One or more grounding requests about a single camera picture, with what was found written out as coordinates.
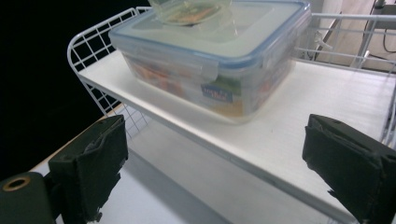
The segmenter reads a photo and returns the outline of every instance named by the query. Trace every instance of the metal wire grid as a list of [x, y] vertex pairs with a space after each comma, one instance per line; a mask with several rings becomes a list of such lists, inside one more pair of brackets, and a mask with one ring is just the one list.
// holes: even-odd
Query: metal wire grid
[[[67, 60], [76, 75], [81, 70], [115, 51], [108, 37], [108, 32], [113, 27], [148, 10], [150, 10], [150, 7], [127, 9], [76, 35], [70, 41], [67, 49]], [[82, 82], [82, 84], [106, 117], [113, 115], [124, 116], [126, 133], [130, 138], [139, 133], [150, 121], [150, 118], [145, 114], [118, 101], [107, 93], [85, 82]]]
[[[326, 20], [332, 21], [331, 27], [320, 25], [321, 21]], [[310, 25], [295, 48], [295, 56], [297, 60], [343, 66], [345, 69], [378, 71], [394, 76], [396, 54], [386, 47], [390, 43], [396, 44], [396, 33], [386, 29], [386, 24], [390, 23], [396, 24], [395, 16], [313, 13]], [[348, 48], [345, 48], [346, 42], [350, 43]], [[383, 144], [396, 149], [394, 95], [395, 92], [381, 140]]]
[[[109, 40], [108, 31], [148, 10], [150, 7], [130, 8], [76, 35], [70, 41], [67, 51], [67, 58], [73, 71], [78, 74], [79, 71], [112, 53], [115, 49]], [[321, 26], [320, 22], [326, 20], [333, 21], [333, 26]], [[360, 26], [354, 27], [360, 27], [360, 29], [351, 29], [353, 22], [358, 23]], [[372, 43], [377, 43], [380, 36], [384, 36], [384, 40], [385, 36], [389, 36], [389, 38], [396, 36], [396, 33], [387, 32], [385, 29], [375, 29], [376, 24], [383, 22], [396, 22], [396, 17], [313, 13], [312, 21], [306, 32], [302, 34], [294, 55], [297, 60], [341, 65], [351, 69], [375, 70], [394, 75], [396, 73], [396, 55], [384, 54], [384, 52], [373, 49], [375, 45]], [[368, 23], [372, 23], [373, 26], [370, 29], [365, 29]], [[363, 43], [364, 35], [369, 35], [371, 41]], [[349, 39], [361, 41], [363, 50], [342, 48], [342, 42], [345, 41], [346, 36]], [[147, 124], [149, 118], [146, 115], [85, 82], [82, 84], [105, 116], [124, 115], [130, 136], [142, 129], [145, 126], [143, 124]], [[383, 143], [393, 148], [396, 148], [396, 134], [393, 134], [396, 128], [395, 113], [396, 101], [393, 101], [389, 111], [389, 123], [383, 134]]]

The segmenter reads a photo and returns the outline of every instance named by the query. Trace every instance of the plastic container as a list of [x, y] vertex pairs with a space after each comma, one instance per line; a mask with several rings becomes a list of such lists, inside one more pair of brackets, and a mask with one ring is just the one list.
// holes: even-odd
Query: plastic container
[[311, 18], [304, 2], [232, 2], [194, 25], [169, 25], [154, 11], [109, 32], [139, 79], [235, 120], [250, 119], [292, 66]]

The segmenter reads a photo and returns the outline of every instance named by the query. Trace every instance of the black wall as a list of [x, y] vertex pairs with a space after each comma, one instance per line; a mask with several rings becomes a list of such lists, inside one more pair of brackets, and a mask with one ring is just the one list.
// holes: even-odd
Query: black wall
[[69, 41], [147, 1], [2, 1], [0, 180], [29, 171], [102, 117], [66, 59]]

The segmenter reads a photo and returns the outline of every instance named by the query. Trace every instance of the wire rack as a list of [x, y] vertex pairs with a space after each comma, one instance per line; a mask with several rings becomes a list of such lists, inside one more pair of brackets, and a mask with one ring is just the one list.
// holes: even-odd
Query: wire rack
[[[331, 26], [322, 26], [323, 23], [330, 23]], [[306, 33], [295, 48], [294, 56], [301, 61], [394, 76], [396, 33], [391, 31], [391, 27], [394, 29], [395, 23], [395, 16], [314, 13]], [[381, 138], [383, 144], [393, 149], [396, 148], [394, 95]]]
[[[76, 35], [67, 48], [67, 60], [78, 74], [93, 63], [115, 51], [108, 37], [108, 32], [115, 26], [122, 24], [140, 13], [150, 10], [150, 7], [137, 7], [127, 9], [120, 14], [102, 21], [90, 29]], [[132, 138], [139, 133], [150, 121], [150, 118], [136, 109], [124, 104], [109, 94], [98, 90], [85, 82], [82, 85], [96, 102], [104, 116], [123, 115], [125, 129], [128, 137]]]
[[[148, 10], [150, 7], [130, 8], [76, 35], [67, 49], [67, 59], [75, 74], [79, 75], [82, 70], [115, 51], [108, 37], [112, 28]], [[295, 60], [394, 76], [396, 33], [387, 29], [389, 23], [396, 23], [396, 17], [314, 13], [309, 27], [294, 49]], [[151, 120], [110, 94], [83, 80], [81, 82], [105, 116], [121, 114], [125, 117], [126, 132], [130, 138]], [[396, 148], [395, 114], [396, 101], [393, 96], [382, 136], [382, 143], [392, 148]], [[329, 219], [328, 223], [337, 222]]]

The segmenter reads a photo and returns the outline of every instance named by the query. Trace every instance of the white shelf surface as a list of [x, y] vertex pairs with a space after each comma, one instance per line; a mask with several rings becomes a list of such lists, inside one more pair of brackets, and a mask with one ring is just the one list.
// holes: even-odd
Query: white shelf surface
[[159, 122], [150, 122], [128, 145], [230, 223], [325, 224], [329, 221], [314, 208], [214, 156]]
[[342, 220], [351, 215], [302, 159], [304, 126], [310, 114], [319, 114], [379, 139], [395, 82], [383, 74], [297, 62], [257, 116], [235, 125], [138, 81], [119, 51], [81, 71], [79, 78]]

